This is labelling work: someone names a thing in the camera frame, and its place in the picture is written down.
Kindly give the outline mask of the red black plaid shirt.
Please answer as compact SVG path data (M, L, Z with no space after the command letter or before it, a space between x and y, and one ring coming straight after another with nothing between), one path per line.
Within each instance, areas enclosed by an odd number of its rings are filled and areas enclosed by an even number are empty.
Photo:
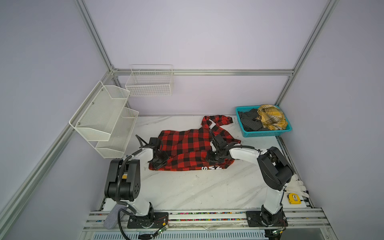
M220 136L227 144L240 144L222 126L230 125L233 119L224 115L205 116L199 129L187 131L161 131L158 138L161 141L160 150L167 153L169 159L163 166L157 167L149 163L151 171L195 171L210 169L227 169L234 163L231 157L225 157L222 162L212 162L209 153L213 152L211 141Z

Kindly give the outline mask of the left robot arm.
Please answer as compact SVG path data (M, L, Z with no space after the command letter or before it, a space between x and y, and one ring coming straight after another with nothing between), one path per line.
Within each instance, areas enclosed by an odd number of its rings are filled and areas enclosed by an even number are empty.
M141 190L141 162L139 157L147 155L148 163L155 170L163 167L169 156L161 150L162 141L150 138L149 142L136 136L140 147L124 159L113 159L107 174L104 194L105 197L116 202L104 221L104 228L111 230L119 227L123 239L129 237L122 224L123 216L129 216L127 227L143 229L158 228L150 234L141 234L139 240L153 240L168 228L168 213L156 213L152 203L140 197Z

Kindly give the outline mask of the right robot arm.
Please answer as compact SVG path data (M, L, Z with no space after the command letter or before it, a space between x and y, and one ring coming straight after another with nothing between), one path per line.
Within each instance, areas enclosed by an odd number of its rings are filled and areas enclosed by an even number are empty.
M222 136L210 131L214 149L207 154L207 161L223 164L225 160L242 160L259 166L261 175L267 185L266 198L260 211L248 212L250 227L286 227L284 219L283 197L294 170L281 151L276 147L266 150L252 146L227 143Z

